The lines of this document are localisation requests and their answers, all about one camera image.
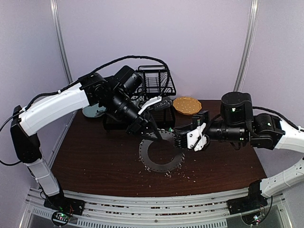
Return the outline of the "black wire dish rack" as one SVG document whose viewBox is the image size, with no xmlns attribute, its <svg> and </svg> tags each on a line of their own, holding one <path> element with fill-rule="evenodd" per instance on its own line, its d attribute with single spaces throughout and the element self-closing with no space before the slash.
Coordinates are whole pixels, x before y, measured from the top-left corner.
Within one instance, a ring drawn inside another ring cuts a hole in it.
<svg viewBox="0 0 304 228">
<path fill-rule="evenodd" d="M 143 104 L 149 99 L 176 94 L 176 88 L 169 71 L 164 65 L 145 65 L 132 70 L 123 66 L 115 75 L 106 77 L 113 92 L 112 104 L 107 107 L 103 120 L 106 131 L 125 130 L 125 118 L 131 111 L 138 113 Z M 173 107 L 163 110 L 148 108 L 158 128 L 175 126 Z"/>
</svg>

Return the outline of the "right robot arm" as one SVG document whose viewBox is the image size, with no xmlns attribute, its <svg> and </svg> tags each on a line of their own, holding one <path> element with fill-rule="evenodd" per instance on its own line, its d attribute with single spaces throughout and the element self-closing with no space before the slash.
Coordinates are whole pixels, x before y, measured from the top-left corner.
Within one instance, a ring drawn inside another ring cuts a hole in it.
<svg viewBox="0 0 304 228">
<path fill-rule="evenodd" d="M 209 114 L 204 113 L 200 120 L 174 129 L 174 145 L 201 151 L 211 141 L 218 141 L 230 143 L 235 150 L 249 143 L 256 148 L 303 153 L 303 127 L 263 107 L 259 107 L 262 113 L 254 115 L 255 109 L 249 93 L 226 93 L 221 99 L 220 114 L 210 119 Z"/>
</svg>

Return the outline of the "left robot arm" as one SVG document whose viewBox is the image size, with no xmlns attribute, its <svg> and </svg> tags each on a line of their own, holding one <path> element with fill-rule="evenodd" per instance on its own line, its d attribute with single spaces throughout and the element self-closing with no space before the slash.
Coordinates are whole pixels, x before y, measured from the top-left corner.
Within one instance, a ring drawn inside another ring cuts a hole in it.
<svg viewBox="0 0 304 228">
<path fill-rule="evenodd" d="M 58 211 L 68 207 L 68 200 L 42 155 L 37 132 L 73 111 L 99 105 L 105 107 L 113 119 L 128 124 L 127 133 L 143 134 L 146 128 L 152 128 L 156 138 L 161 139 L 147 108 L 161 102 L 162 97 L 149 99 L 141 108 L 131 101 L 142 82 L 143 78 L 137 72 L 123 66 L 113 76 L 102 77 L 92 73 L 57 92 L 43 94 L 43 99 L 32 101 L 26 107 L 15 107 L 10 133 L 16 155 L 31 171 L 46 199 Z"/>
</svg>

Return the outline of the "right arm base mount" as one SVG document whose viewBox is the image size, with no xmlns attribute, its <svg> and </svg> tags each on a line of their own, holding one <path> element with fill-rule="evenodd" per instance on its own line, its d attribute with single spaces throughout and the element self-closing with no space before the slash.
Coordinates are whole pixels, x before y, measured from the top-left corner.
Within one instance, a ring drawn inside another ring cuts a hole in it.
<svg viewBox="0 0 304 228">
<path fill-rule="evenodd" d="M 227 201 L 230 215 L 259 209 L 260 206 L 267 205 L 267 198 L 263 196 L 245 196 Z"/>
</svg>

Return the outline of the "metal keyring disc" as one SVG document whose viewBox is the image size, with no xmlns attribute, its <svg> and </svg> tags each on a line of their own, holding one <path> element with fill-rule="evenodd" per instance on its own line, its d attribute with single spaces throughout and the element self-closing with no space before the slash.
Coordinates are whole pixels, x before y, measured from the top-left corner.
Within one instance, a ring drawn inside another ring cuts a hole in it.
<svg viewBox="0 0 304 228">
<path fill-rule="evenodd" d="M 154 133 L 149 136 L 153 138 L 143 139 L 139 145 L 139 160 L 148 171 L 159 173 L 171 173 L 182 166 L 185 160 L 183 150 L 173 146 L 173 133 L 161 129 L 158 131 L 161 140 L 156 140 Z"/>
</svg>

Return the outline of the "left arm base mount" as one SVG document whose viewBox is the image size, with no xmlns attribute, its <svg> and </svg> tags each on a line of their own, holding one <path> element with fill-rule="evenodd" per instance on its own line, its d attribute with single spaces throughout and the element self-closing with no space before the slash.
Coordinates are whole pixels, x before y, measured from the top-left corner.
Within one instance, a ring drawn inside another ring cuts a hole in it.
<svg viewBox="0 0 304 228">
<path fill-rule="evenodd" d="M 79 199 L 67 198 L 65 196 L 46 197 L 44 207 L 56 209 L 72 215 L 82 215 L 85 207 L 85 202 Z"/>
</svg>

